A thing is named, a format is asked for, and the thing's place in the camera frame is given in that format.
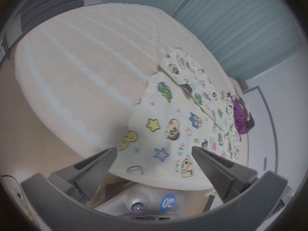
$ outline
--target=bed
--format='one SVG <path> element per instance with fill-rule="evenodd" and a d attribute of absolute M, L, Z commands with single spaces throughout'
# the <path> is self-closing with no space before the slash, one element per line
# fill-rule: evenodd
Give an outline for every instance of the bed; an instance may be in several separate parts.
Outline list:
<path fill-rule="evenodd" d="M 218 92 L 242 96 L 195 35 L 160 9 L 132 4 L 85 6 L 40 24 L 17 45 L 16 79 L 40 120 L 86 158 L 119 146 L 149 76 L 178 46 Z M 247 135 L 239 149 L 247 166 Z"/>

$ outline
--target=floor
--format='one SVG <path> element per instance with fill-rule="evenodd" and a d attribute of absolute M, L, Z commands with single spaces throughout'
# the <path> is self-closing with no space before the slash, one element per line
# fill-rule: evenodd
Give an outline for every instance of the floor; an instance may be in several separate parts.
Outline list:
<path fill-rule="evenodd" d="M 38 172 L 48 177 L 52 172 L 83 158 L 59 140 L 33 113 L 15 79 L 13 56 L 14 50 L 11 59 L 5 60 L 0 68 L 0 173 L 11 175 L 20 183 Z M 10 177 L 3 180 L 23 208 L 23 203 L 17 197 L 20 191 L 18 184 Z M 101 188 L 117 180 L 110 174 Z M 208 200 L 205 191 L 184 191 L 184 195 L 183 217 L 202 213 Z M 23 208 L 29 218 L 36 221 L 35 211 L 31 206 L 29 209 L 33 216 Z"/>

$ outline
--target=wire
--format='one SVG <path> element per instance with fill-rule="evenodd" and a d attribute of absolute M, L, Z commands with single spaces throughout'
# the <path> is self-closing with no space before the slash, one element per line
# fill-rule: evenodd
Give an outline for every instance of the wire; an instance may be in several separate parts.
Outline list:
<path fill-rule="evenodd" d="M 34 217 L 33 217 L 32 213 L 31 213 L 31 211 L 30 211 L 30 209 L 29 209 L 28 203 L 27 203 L 27 201 L 26 201 L 26 199 L 25 199 L 25 195 L 23 194 L 22 188 L 21 188 L 20 184 L 18 183 L 18 181 L 17 181 L 13 176 L 11 176 L 11 175 L 2 175 L 2 177 L 11 177 L 11 178 L 13 178 L 13 179 L 17 182 L 17 184 L 18 184 L 18 186 L 19 186 L 19 188 L 20 188 L 20 191 L 21 191 L 21 193 L 22 193 L 24 202 L 26 203 L 27 208 L 28 208 L 28 211 L 29 211 L 29 213 L 30 213 L 30 215 L 31 215 L 31 217 L 32 217 L 32 219 L 33 219 L 33 222 L 34 222 L 34 224 L 40 229 L 40 227 L 39 227 L 39 226 L 36 224 L 36 222 L 34 221 Z M 19 197 L 20 203 L 21 203 L 21 196 L 20 196 L 20 194 L 19 194 L 19 195 L 17 194 L 16 197 Z"/>

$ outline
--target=cartoon print fabric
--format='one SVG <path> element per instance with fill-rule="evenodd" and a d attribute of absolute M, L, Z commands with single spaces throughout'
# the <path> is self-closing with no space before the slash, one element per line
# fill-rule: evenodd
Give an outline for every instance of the cartoon print fabric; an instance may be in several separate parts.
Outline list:
<path fill-rule="evenodd" d="M 133 111 L 109 172 L 154 187 L 211 189 L 191 149 L 199 146 L 237 160 L 232 102 L 181 49 L 169 53 L 158 69 Z"/>

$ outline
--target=purple cloth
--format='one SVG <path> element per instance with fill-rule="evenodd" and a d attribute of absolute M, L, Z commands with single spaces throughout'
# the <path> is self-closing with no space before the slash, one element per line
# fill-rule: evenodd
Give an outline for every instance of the purple cloth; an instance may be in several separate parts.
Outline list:
<path fill-rule="evenodd" d="M 235 128 L 237 129 L 239 134 L 245 134 L 246 133 L 246 119 L 245 119 L 245 111 L 241 107 L 241 105 L 235 101 L 233 102 L 234 105 L 234 123 Z"/>

